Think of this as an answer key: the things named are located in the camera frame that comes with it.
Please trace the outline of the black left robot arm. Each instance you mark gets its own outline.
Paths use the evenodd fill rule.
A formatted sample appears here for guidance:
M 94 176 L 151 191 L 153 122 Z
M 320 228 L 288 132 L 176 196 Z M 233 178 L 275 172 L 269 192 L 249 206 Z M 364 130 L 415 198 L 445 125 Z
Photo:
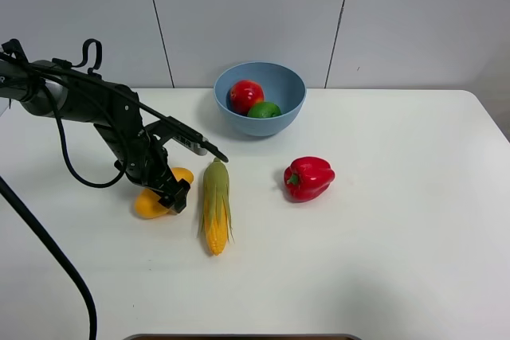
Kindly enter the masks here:
M 72 70 L 60 61 L 29 63 L 1 55 L 1 96 L 18 101 L 31 115 L 54 118 L 69 173 L 81 184 L 105 189 L 122 177 L 150 190 L 164 209 L 180 213 L 190 184 L 176 178 L 164 147 L 170 139 L 195 139 L 197 133 L 177 119 L 140 102 L 130 88 Z M 92 182 L 74 169 L 63 122 L 90 123 L 116 156 L 118 174 L 108 182 Z

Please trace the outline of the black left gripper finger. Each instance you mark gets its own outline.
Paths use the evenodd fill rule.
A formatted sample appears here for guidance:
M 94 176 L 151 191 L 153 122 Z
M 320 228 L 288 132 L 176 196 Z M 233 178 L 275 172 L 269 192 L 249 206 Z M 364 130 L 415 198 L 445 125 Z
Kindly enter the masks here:
M 174 207 L 175 200 L 169 194 L 159 190 L 146 189 L 146 195 L 151 209 L 172 209 Z
M 171 209 L 175 213 L 181 213 L 186 208 L 187 194 L 190 191 L 190 183 L 185 179 L 171 183 Z

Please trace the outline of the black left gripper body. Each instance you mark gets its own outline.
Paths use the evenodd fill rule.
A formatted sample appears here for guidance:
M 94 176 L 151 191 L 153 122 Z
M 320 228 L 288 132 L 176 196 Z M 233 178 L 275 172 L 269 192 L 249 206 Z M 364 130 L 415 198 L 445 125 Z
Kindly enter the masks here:
M 124 140 L 112 127 L 95 124 L 96 131 L 116 156 L 115 167 L 125 169 L 130 182 L 158 193 L 177 193 L 178 182 L 167 163 L 167 152 L 145 130 L 137 131 Z

